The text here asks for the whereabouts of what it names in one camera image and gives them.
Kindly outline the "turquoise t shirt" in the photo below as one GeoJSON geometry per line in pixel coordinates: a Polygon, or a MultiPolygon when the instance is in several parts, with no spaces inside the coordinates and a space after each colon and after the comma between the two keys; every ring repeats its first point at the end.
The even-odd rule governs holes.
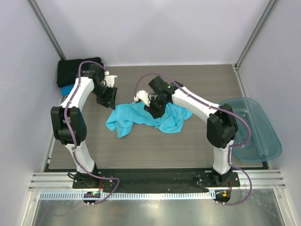
{"type": "Polygon", "coordinates": [[[154,119],[149,112],[144,110],[144,107],[144,103],[136,102],[117,105],[105,125],[110,131],[115,130],[118,138],[127,136],[134,124],[143,124],[166,134],[174,134],[179,133],[184,122],[192,116],[192,112],[186,108],[168,103],[163,116],[154,119]]]}

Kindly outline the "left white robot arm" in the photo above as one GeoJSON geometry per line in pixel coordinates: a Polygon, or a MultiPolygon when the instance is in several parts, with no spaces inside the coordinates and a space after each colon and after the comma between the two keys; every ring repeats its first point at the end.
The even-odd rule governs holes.
{"type": "Polygon", "coordinates": [[[68,149],[76,164],[77,174],[84,176],[83,182],[89,188],[99,185],[100,176],[87,148],[87,126],[82,109],[90,93],[95,94],[98,104],[115,109],[116,78],[103,65],[84,61],[79,64],[75,85],[67,98],[50,111],[55,139],[68,149]]]}

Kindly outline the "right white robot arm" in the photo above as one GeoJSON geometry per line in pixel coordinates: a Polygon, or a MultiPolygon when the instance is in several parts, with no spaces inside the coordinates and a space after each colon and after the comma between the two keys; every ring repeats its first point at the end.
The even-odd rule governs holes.
{"type": "Polygon", "coordinates": [[[229,181],[232,168],[229,164],[229,147],[234,143],[238,125],[228,104],[222,106],[207,101],[190,92],[178,82],[168,84],[160,76],[149,82],[154,91],[149,94],[145,90],[137,91],[134,101],[145,103],[144,109],[153,118],[163,116],[167,104],[181,106],[206,123],[206,137],[214,149],[212,180],[217,186],[223,186],[229,181]]]}

